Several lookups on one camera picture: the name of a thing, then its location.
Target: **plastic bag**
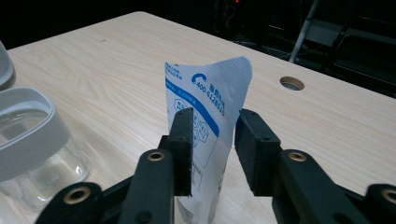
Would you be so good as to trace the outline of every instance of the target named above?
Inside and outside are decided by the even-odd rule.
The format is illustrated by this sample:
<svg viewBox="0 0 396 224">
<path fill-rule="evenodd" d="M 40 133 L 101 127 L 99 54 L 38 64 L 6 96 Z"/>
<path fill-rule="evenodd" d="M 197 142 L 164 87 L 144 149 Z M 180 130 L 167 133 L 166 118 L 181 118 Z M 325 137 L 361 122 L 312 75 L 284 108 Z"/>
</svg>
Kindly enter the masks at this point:
<svg viewBox="0 0 396 224">
<path fill-rule="evenodd" d="M 204 66 L 165 63 L 168 127 L 178 110 L 193 107 L 192 197 L 178 197 L 184 223 L 211 223 L 219 201 L 233 128 L 252 77 L 249 59 Z"/>
</svg>

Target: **brass screw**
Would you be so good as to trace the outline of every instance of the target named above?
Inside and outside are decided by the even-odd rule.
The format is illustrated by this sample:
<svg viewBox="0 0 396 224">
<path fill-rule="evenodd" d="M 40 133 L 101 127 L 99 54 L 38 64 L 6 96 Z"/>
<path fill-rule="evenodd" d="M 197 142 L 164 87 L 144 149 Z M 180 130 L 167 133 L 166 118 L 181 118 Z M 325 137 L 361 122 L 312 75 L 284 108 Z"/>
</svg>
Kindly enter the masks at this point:
<svg viewBox="0 0 396 224">
<path fill-rule="evenodd" d="M 383 189 L 381 191 L 382 196 L 391 203 L 396 204 L 396 190 L 394 189 Z"/>
<path fill-rule="evenodd" d="M 161 160 L 163 160 L 163 158 L 165 158 L 165 154 L 163 154 L 161 152 L 153 152 L 148 155 L 149 161 L 161 161 Z"/>
<path fill-rule="evenodd" d="M 71 189 L 64 195 L 64 202 L 67 204 L 81 203 L 91 195 L 91 190 L 85 186 Z"/>
<path fill-rule="evenodd" d="M 289 158 L 291 158 L 294 161 L 306 161 L 306 156 L 300 152 L 289 153 Z"/>
</svg>

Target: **white lid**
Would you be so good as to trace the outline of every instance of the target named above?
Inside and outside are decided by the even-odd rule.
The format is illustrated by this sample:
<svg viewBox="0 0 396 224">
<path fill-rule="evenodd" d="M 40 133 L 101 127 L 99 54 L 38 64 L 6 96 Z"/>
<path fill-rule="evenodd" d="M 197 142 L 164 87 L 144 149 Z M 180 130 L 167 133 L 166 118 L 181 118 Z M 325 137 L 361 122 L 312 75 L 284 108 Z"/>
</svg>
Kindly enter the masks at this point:
<svg viewBox="0 0 396 224">
<path fill-rule="evenodd" d="M 30 130 L 0 145 L 0 182 L 37 167 L 70 138 L 53 103 L 42 93 L 31 88 L 0 91 L 0 116 L 22 109 L 38 109 L 48 115 Z"/>
</svg>

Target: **wooden table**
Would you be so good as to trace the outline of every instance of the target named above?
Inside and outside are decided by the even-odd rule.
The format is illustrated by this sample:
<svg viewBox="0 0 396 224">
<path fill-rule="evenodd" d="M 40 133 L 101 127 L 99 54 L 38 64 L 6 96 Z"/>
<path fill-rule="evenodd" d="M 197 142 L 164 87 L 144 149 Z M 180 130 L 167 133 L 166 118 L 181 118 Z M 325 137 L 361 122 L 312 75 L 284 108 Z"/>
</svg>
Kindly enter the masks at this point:
<svg viewBox="0 0 396 224">
<path fill-rule="evenodd" d="M 282 147 L 312 155 L 332 180 L 364 194 L 396 185 L 396 100 L 258 51 L 136 12 L 8 51 L 15 87 L 57 106 L 106 189 L 132 175 L 139 156 L 167 134 L 164 63 L 208 64 L 235 56 L 253 66 L 244 108 L 258 112 Z M 284 88 L 296 77 L 302 91 Z M 33 223 L 1 196 L 0 223 Z M 255 198 L 232 149 L 214 223 L 275 223 L 270 198 Z"/>
</svg>

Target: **plastic container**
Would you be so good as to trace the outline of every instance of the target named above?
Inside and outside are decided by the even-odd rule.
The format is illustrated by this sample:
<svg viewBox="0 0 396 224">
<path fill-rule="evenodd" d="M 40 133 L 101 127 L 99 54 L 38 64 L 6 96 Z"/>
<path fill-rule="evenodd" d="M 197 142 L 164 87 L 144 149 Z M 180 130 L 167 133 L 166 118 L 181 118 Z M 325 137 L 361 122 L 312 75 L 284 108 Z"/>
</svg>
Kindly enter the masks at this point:
<svg viewBox="0 0 396 224">
<path fill-rule="evenodd" d="M 53 103 L 30 88 L 0 91 L 0 192 L 30 210 L 89 172 Z"/>
<path fill-rule="evenodd" d="M 15 81 L 15 69 L 7 50 L 0 41 L 0 91 L 11 87 Z"/>
</svg>

